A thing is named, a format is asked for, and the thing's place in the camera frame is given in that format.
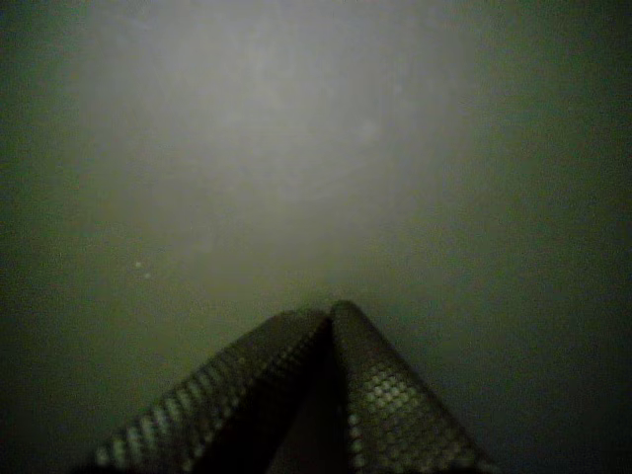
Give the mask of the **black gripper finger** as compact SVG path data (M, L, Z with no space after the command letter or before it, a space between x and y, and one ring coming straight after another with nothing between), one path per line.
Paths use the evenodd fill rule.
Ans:
M268 319L101 443L94 469L267 469L330 336L320 311Z
M493 470L467 434L358 306L331 309L352 470Z

